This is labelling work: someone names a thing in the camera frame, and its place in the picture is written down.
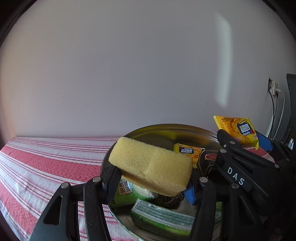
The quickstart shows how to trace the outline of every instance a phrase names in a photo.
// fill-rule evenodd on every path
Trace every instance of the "metal screw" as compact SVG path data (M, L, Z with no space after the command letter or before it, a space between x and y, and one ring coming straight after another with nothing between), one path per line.
M69 183L62 183L61 188L67 188L69 186Z
M232 187L233 189L238 189L238 188L239 188L239 185L238 185L237 183L232 183L232 184L231 184L231 187Z
M200 182L201 183L207 183L207 178L206 177L201 177Z
M93 182L94 182L94 183L98 183L100 180L101 180L100 177L94 177L94 178L93 178Z

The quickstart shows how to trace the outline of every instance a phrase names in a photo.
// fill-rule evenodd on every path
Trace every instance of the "white cable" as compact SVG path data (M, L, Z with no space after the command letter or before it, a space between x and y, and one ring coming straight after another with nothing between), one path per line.
M279 92L279 93L282 93L283 98L284 98L283 110L281 111L281 118L280 118L280 120L279 120L279 125L280 125L280 124L281 124L281 119L282 119L282 117L283 117L283 113L284 113L285 96L284 96L283 92L281 92L279 89L276 89L276 91ZM278 129L279 129L279 125L278 125L278 128L276 129L276 133L274 134L274 138L276 137L277 131L278 131Z

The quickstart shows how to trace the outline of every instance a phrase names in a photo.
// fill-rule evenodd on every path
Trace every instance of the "power cord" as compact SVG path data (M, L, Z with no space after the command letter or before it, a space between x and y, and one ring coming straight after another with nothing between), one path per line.
M272 134L272 129L274 127L274 117L275 117L275 112L274 112L274 100L272 98L272 95L270 93L270 90L268 90L268 93L270 94L270 97L271 97L271 100L272 100L272 108L273 108L273 116L272 116L272 124L271 124L271 128L270 128L270 131L269 131L269 134L268 134L268 137L267 138L270 138L271 134Z
M281 118L280 118L280 120L279 120L279 125L280 125L280 124L281 124L281 119L282 119L282 117L283 117L283 113L284 113L285 96L284 96L283 92L281 92L279 89L276 89L276 92L281 93L281 94L283 95L283 98L284 98L283 109L282 109L282 111L281 111ZM276 129L276 133L274 134L274 138L276 137L277 131L279 130L279 125L278 125L278 127L277 127L277 129Z

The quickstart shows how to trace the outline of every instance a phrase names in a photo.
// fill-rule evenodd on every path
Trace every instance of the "electrical outlet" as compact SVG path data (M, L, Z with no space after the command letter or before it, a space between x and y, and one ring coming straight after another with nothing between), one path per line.
M272 81L271 82L271 94L276 96L276 89L277 89L277 82Z

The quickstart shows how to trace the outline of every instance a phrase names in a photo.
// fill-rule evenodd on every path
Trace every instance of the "green plastic wrapper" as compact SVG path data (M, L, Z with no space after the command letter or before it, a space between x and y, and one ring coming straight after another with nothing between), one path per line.
M158 197L158 194L121 178L115 197L110 201L109 205L110 207L123 207L134 204L138 198L141 200L152 200L156 197Z
M194 217L159 207L138 199L131 209L131 218L135 225L153 233L180 239L190 234ZM222 218L222 202L216 203L213 237L219 237Z

